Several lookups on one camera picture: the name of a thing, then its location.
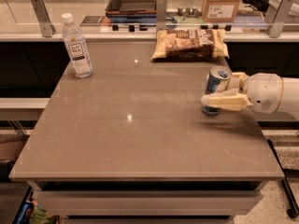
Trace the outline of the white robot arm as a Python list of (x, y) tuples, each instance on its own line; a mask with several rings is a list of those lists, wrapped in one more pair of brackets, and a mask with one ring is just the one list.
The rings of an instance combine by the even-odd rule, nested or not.
[(220, 85), (214, 92), (201, 98), (203, 106), (271, 114), (284, 112), (295, 119), (299, 116), (299, 79), (277, 74), (258, 73), (249, 76), (233, 72), (227, 86)]

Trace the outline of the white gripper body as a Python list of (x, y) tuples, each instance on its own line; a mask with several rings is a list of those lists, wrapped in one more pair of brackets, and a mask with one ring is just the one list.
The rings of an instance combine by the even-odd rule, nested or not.
[(247, 95), (252, 111), (273, 113), (281, 98), (282, 78), (276, 74), (255, 74), (246, 80), (243, 93)]

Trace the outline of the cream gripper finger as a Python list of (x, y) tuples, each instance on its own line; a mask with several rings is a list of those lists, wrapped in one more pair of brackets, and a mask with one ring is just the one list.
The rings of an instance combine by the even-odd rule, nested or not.
[(238, 89), (205, 94), (201, 98), (201, 103), (206, 106), (231, 111), (240, 111), (253, 106), (253, 102), (249, 100), (249, 97), (240, 93)]
[(233, 72), (227, 89), (239, 89), (240, 91), (242, 91), (244, 88), (244, 84), (248, 78), (249, 76), (244, 72)]

